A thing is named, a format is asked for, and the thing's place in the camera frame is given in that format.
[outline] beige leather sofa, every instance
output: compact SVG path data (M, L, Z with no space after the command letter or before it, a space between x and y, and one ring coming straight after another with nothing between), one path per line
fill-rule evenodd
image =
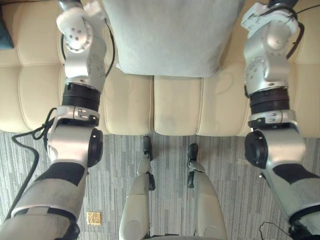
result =
M25 132L39 127L48 111L61 104L64 60L54 0L12 1L1 6L15 48L0 50L0 130ZM101 96L100 126L105 134L244 136L250 131L249 101L244 96L244 12L255 2L247 0L212 77L186 78L126 75L114 67ZM300 0L297 11L318 4ZM298 15L305 33L289 60L289 94L305 137L320 137L320 9ZM110 36L106 67L112 58Z

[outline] gray pillow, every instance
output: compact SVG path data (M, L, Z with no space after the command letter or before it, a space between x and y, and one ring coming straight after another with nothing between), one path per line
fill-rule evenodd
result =
M11 37L0 20L0 50L13 48L14 44L11 41Z
M244 0L103 0L126 74L209 77Z

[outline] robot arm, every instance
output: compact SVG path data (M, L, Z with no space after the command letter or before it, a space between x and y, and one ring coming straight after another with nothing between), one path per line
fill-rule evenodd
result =
M88 168L102 157L98 113L105 82L106 13L95 1L61 0L57 25L66 41L65 88L47 152L49 169L25 191L2 225L0 240L74 240Z
M297 1L285 2L293 7ZM253 130L245 139L245 155L261 169L290 224L291 236L309 239L320 235L320 177L302 166L306 146L289 106L286 51L298 22L287 12L288 6L278 9L256 3L241 22L249 31L243 51L244 83L251 107L248 124Z

